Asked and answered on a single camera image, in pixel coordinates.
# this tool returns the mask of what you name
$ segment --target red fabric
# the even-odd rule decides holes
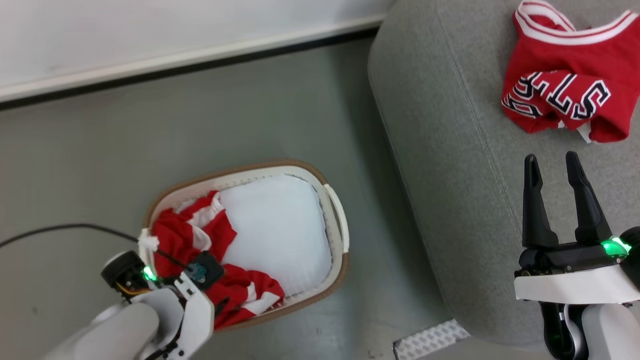
[[[179,213],[164,210],[156,220],[153,233],[158,237],[158,249],[188,264],[202,250],[222,261],[227,247],[236,237],[227,214],[219,201],[218,192],[211,191]],[[200,239],[211,241],[204,249],[195,247],[195,232]],[[182,268],[155,254],[156,271],[160,277],[178,276]],[[278,281],[258,271],[247,271],[238,266],[223,265],[225,275],[205,293],[214,305],[229,298],[214,327],[220,329],[266,311],[284,298]]]
[[[505,114],[528,133],[590,122],[593,141],[626,139],[640,96],[636,17],[628,12],[576,32],[548,3],[523,1],[514,13],[518,42],[502,93]]]

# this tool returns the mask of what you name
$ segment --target gray fabric cushion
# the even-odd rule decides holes
[[[637,0],[565,0],[578,28],[606,24]],[[577,133],[528,135],[500,108],[518,0],[400,0],[372,47],[369,77],[442,295],[473,336],[542,344],[538,305],[515,300],[522,251],[524,158],[544,178],[553,230],[577,226],[564,154],[577,151],[615,233],[640,224],[640,124],[621,143]]]

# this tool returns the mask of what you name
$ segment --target red jersey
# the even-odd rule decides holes
[[[525,0],[513,20],[518,43],[502,93],[507,116],[528,133],[587,124],[593,141],[626,139],[640,96],[638,14],[577,31],[550,4]]]

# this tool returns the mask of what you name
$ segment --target black cable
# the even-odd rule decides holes
[[[95,224],[63,224],[63,225],[56,225],[56,226],[49,226],[49,227],[43,227],[41,229],[36,229],[36,230],[32,230],[32,231],[28,231],[26,233],[20,234],[20,235],[16,235],[13,238],[10,238],[8,240],[3,241],[2,243],[0,243],[0,248],[5,246],[5,245],[9,245],[13,242],[16,242],[18,240],[27,238],[29,236],[32,235],[36,235],[36,234],[40,234],[40,233],[48,233],[49,231],[56,231],[56,230],[65,230],[65,229],[75,229],[75,228],[86,228],[86,229],[93,229],[93,230],[98,230],[98,231],[102,231],[103,233],[109,233],[115,236],[119,236],[123,239],[129,240],[129,241],[133,241],[134,243],[138,242],[138,239],[136,239],[135,237],[125,234],[125,233],[121,233],[120,231],[117,230],[113,230],[113,229],[109,229],[108,227],[104,227],[104,226],[100,226],[100,225],[95,225]]]
[[[160,255],[160,256],[164,256],[168,261],[171,261],[172,263],[182,267],[183,269],[186,269],[188,267],[187,265],[181,263],[176,258],[174,258],[173,256],[167,254],[166,252],[164,252],[164,251],[162,251],[160,249],[157,249],[156,253],[158,253],[158,255]]]
[[[63,224],[63,225],[56,225],[56,226],[49,226],[49,227],[43,227],[40,229],[35,229],[35,230],[31,230],[31,231],[27,231],[26,233],[22,233],[20,235],[16,235],[13,238],[9,238],[3,242],[0,243],[0,249],[6,245],[9,245],[13,242],[16,242],[18,240],[27,238],[29,236],[32,235],[37,235],[37,234],[41,234],[41,233],[48,233],[49,231],[56,231],[56,230],[66,230],[66,229],[78,229],[78,228],[83,228],[83,229],[93,229],[93,230],[97,230],[97,231],[102,231],[103,233],[108,233],[108,234],[112,234],[118,237],[121,237],[125,240],[129,240],[131,242],[137,243],[138,239],[135,238],[134,236],[125,234],[125,233],[121,233],[120,231],[117,230],[113,230],[110,229],[108,227],[104,227],[104,226],[100,226],[100,225],[95,225],[95,224]],[[158,253],[158,255],[163,256],[164,258],[166,258],[167,260],[171,261],[172,263],[181,266],[182,268],[187,268],[186,265],[182,264],[180,261],[176,260],[173,256],[160,251],[160,250],[156,250],[156,252]]]

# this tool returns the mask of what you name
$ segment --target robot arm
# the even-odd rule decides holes
[[[135,252],[119,254],[107,262],[102,277],[124,301],[44,359],[189,359],[213,335],[216,313],[202,290],[222,271],[203,252],[171,284],[164,284]]]
[[[540,193],[536,157],[525,160],[525,250],[515,272],[516,298],[540,303],[554,358],[637,359],[640,325],[627,306],[640,299],[640,227],[613,237],[577,154],[568,152],[566,164],[578,228],[576,242],[559,244]]]

